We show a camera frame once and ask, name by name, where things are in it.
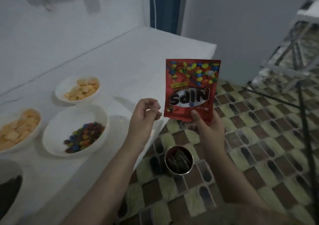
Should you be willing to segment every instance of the forearm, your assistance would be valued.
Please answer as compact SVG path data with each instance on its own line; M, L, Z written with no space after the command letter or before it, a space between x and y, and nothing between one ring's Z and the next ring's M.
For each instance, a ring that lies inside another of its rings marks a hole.
M134 165L142 151L137 146L124 142L92 188L61 225L99 225L104 222L127 190Z
M227 203L244 203L268 208L244 174L229 159L226 152L216 152L211 145L204 145L206 161Z

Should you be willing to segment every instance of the person's right hand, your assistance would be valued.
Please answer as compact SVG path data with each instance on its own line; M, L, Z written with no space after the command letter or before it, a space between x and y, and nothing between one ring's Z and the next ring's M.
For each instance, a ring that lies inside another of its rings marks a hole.
M196 126L189 126L189 129L199 133L201 144L219 154L225 153L225 128L218 113L213 111L213 120L209 126L201 119L197 111L192 110L191 115Z

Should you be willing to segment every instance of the candy packet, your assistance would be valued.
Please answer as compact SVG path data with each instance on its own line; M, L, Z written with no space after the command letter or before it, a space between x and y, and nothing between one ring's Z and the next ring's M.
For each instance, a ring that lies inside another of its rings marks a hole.
M195 109L209 123L217 88L220 60L166 59L164 117L192 122Z

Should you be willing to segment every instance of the cord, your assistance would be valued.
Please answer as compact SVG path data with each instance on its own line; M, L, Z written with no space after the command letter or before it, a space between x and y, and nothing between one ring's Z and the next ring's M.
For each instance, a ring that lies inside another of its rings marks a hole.
M155 0L153 0L153 4L154 4L154 20L155 20L154 27L156 28L156 4L155 4Z

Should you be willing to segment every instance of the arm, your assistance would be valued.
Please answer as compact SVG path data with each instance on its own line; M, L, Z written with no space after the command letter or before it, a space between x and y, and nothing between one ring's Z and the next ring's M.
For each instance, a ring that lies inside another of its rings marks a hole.
M214 119L210 126L206 125L194 110L192 116L205 150L206 161L213 172L224 201L268 208L243 173L228 158L224 149L224 125L217 112L214 110Z
M138 102L122 147L60 225L105 224L127 190L134 165L150 138L154 120L162 115L159 109L160 106L154 99L142 99Z

